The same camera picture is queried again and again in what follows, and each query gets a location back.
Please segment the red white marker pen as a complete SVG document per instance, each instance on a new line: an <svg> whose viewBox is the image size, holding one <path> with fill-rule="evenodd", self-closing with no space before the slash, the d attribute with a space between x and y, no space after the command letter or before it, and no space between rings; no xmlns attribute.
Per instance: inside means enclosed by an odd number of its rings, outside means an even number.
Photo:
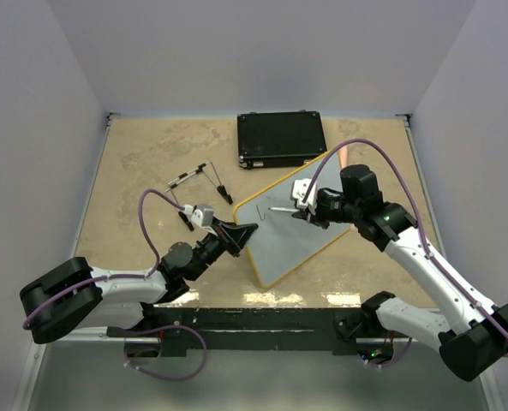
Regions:
<svg viewBox="0 0 508 411"><path fill-rule="evenodd" d="M282 207L282 206L271 206L267 208L268 211L275 211L275 212L285 212L285 213L295 213L299 210L296 208L291 207Z"/></svg>

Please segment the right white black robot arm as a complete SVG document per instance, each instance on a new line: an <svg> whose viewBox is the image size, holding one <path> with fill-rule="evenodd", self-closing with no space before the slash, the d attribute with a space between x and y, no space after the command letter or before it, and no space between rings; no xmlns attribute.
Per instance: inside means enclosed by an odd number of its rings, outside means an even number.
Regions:
<svg viewBox="0 0 508 411"><path fill-rule="evenodd" d="M508 304L496 305L469 284L430 245L407 210L383 198L364 164L340 172L342 189L317 188L306 178L292 184L294 218L327 229L354 225L367 241L402 266L437 304L439 313L413 307L388 292L362 304L362 329L370 336L396 331L439 353L453 374L472 381L508 355Z"/></svg>

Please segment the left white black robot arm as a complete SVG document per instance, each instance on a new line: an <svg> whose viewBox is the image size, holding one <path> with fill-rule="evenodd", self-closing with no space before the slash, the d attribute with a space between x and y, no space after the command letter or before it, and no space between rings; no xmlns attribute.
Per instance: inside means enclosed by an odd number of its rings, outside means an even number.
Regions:
<svg viewBox="0 0 508 411"><path fill-rule="evenodd" d="M52 343L71 331L92 327L151 334L157 315L148 306L177 300L214 262L239 256L257 223L215 220L195 246L173 244L153 271L111 271L73 257L26 285L19 293L26 314L23 328L37 344Z"/></svg>

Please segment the yellow framed whiteboard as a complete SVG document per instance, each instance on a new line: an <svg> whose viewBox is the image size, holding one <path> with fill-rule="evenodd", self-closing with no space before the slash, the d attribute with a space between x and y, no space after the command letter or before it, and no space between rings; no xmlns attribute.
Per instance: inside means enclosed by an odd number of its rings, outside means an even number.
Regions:
<svg viewBox="0 0 508 411"><path fill-rule="evenodd" d="M258 225L246 250L263 288L270 288L350 231L347 223L322 229L277 210L293 206L294 181L312 177L323 158L318 156L235 206L235 223Z"/></svg>

